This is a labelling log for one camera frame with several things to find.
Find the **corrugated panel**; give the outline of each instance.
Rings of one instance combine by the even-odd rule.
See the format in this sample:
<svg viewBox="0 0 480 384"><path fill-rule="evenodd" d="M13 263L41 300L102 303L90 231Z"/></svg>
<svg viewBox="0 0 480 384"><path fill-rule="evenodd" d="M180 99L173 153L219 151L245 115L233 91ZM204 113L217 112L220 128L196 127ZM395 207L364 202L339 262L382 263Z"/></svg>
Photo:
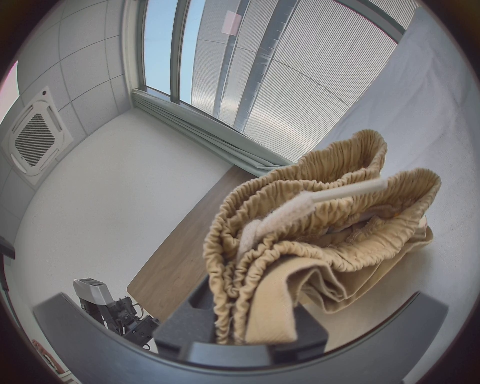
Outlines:
<svg viewBox="0 0 480 384"><path fill-rule="evenodd" d="M256 52L278 0L250 0L241 24L237 47Z"/></svg>
<svg viewBox="0 0 480 384"><path fill-rule="evenodd" d="M213 112L224 51L225 44L197 40L193 64L192 105L209 114Z"/></svg>
<svg viewBox="0 0 480 384"><path fill-rule="evenodd" d="M332 0L302 0L274 59L298 70L348 105L380 73L396 43Z"/></svg>
<svg viewBox="0 0 480 384"><path fill-rule="evenodd" d="M222 25L227 11L236 12L240 0L206 0L200 29L199 40L227 43L227 34L222 33Z"/></svg>
<svg viewBox="0 0 480 384"><path fill-rule="evenodd" d="M347 109L308 77L272 61L244 133L297 161L332 129Z"/></svg>
<svg viewBox="0 0 480 384"><path fill-rule="evenodd" d="M247 83L254 59L255 52L239 47L235 50L218 117L230 126L235 121L243 89Z"/></svg>
<svg viewBox="0 0 480 384"><path fill-rule="evenodd" d="M420 6L415 0L370 0L385 11L405 29L412 21L413 13Z"/></svg>

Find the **wooden panel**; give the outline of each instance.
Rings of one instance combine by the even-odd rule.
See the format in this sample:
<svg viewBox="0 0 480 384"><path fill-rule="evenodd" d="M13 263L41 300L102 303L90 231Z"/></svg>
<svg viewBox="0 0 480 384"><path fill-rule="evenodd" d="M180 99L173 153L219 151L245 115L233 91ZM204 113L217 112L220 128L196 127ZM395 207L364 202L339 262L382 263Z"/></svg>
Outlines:
<svg viewBox="0 0 480 384"><path fill-rule="evenodd" d="M165 321L206 276L202 252L210 225L225 197L254 177L230 168L133 278L127 291L152 316Z"/></svg>

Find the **cable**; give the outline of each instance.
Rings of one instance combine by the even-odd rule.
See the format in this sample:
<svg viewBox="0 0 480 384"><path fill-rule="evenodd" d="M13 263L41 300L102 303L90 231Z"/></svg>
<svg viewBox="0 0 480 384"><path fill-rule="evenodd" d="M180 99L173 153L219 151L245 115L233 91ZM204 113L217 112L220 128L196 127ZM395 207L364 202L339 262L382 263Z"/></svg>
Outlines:
<svg viewBox="0 0 480 384"><path fill-rule="evenodd" d="M138 305L140 307L140 309L142 310L142 315L140 316L140 318L142 318L144 316L144 308L139 303L135 303L133 306L135 306L135 305Z"/></svg>

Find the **blue sky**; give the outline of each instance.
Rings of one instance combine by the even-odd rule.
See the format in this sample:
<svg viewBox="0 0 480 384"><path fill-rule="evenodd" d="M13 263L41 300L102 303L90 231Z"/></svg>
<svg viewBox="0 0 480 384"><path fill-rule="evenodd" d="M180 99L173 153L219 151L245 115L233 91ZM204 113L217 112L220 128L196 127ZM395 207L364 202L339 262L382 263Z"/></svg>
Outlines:
<svg viewBox="0 0 480 384"><path fill-rule="evenodd" d="M191 103L192 74L198 29L205 0L191 0L183 34L180 99ZM149 0L145 20L144 64L148 86L170 94L170 49L177 2Z"/></svg>

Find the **air vent grille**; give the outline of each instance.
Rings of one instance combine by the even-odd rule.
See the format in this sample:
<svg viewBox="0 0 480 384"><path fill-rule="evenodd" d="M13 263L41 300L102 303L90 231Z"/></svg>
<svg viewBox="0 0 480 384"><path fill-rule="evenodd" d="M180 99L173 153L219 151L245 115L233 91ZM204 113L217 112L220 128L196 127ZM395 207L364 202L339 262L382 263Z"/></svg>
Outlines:
<svg viewBox="0 0 480 384"><path fill-rule="evenodd" d="M34 167L54 143L55 137L41 113L36 113L15 139L15 148L22 158Z"/></svg>

